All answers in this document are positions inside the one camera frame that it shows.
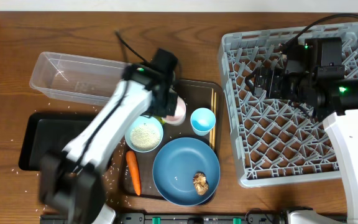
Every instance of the bowl of rice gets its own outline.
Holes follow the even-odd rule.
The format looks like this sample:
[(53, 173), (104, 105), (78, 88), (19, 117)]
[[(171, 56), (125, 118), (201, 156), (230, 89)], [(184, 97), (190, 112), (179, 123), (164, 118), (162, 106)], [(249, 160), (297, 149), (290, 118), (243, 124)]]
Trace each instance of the bowl of rice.
[(150, 152), (154, 150), (163, 137), (161, 123), (151, 117), (139, 116), (125, 133), (125, 142), (137, 152)]

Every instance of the rice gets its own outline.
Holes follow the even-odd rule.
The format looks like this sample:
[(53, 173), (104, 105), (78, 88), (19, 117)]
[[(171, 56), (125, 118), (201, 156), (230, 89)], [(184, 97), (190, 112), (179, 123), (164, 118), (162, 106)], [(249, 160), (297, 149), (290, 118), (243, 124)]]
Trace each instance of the rice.
[(131, 131), (131, 142), (140, 151), (155, 148), (160, 140), (160, 131), (154, 124), (141, 124)]

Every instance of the brown food item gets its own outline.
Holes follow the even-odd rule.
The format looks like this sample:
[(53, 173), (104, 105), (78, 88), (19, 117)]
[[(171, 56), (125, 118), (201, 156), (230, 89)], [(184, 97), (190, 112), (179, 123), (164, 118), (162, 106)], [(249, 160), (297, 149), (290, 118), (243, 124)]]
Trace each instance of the brown food item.
[(208, 191), (208, 183), (203, 173), (196, 173), (193, 177), (193, 184), (198, 195), (204, 195)]

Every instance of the light blue cup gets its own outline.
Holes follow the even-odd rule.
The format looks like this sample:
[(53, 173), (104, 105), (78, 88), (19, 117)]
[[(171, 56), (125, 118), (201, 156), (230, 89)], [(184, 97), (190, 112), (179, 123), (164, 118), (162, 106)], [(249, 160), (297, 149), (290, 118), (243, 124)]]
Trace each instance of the light blue cup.
[(214, 128), (215, 114), (207, 108), (198, 108), (191, 114), (190, 123), (197, 135), (204, 136)]
[[(134, 128), (138, 127), (138, 126), (141, 125), (141, 124), (154, 124), (154, 125), (158, 128), (158, 130), (160, 131), (160, 142), (159, 142), (153, 149), (150, 149), (150, 150), (148, 150), (148, 151), (142, 151), (142, 150), (136, 148), (136, 147), (132, 144), (132, 142), (131, 142), (131, 132), (132, 132), (132, 130), (133, 130)], [(128, 145), (131, 149), (133, 149), (133, 150), (135, 150), (135, 151), (137, 151), (137, 152), (150, 152), (150, 151), (154, 150), (158, 145), (161, 144), (163, 135), (164, 135), (164, 131), (163, 131), (163, 129), (162, 129), (162, 125), (161, 125), (161, 123), (160, 123), (157, 119), (155, 119), (155, 118), (153, 118), (153, 117), (151, 117), (151, 118), (146, 118), (145, 116), (139, 116), (139, 117), (136, 118), (136, 120), (129, 126), (128, 130), (125, 132), (125, 142), (127, 143), (127, 145)]]

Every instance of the blue plate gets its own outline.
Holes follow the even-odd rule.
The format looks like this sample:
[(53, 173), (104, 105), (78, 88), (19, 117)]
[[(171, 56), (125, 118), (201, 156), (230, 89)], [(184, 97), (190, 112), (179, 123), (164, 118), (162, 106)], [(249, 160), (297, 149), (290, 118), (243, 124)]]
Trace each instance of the blue plate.
[[(197, 172), (206, 176), (208, 191), (200, 196), (193, 185)], [(153, 165), (157, 190), (168, 201), (192, 206), (205, 202), (219, 184), (221, 170), (212, 149), (200, 140), (180, 138), (170, 141), (158, 152)]]

